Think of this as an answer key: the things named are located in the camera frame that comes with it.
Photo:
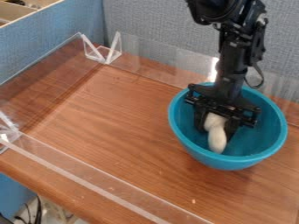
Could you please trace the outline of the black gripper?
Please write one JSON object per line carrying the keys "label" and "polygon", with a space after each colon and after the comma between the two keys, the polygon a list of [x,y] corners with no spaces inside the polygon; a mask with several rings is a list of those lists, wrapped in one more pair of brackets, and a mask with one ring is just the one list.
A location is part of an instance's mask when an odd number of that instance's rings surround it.
{"label": "black gripper", "polygon": [[239,126],[253,128],[257,123],[260,107],[241,94],[232,101],[219,96],[210,84],[189,84],[184,101],[193,106],[193,125],[200,132],[204,131],[208,113],[228,119],[224,124],[227,140],[233,137]]}

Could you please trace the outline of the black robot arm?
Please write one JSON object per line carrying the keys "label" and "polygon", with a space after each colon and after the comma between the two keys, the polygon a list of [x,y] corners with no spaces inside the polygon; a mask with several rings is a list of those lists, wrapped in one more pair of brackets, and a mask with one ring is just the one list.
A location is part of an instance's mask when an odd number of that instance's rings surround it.
{"label": "black robot arm", "polygon": [[198,25],[212,25],[219,31],[217,76],[212,85],[190,84],[185,101],[193,106],[193,124],[198,130],[208,115],[224,119],[225,137],[241,126],[257,123],[260,107],[241,95],[248,82],[248,68],[263,59],[268,20],[261,0],[185,0],[190,17]]}

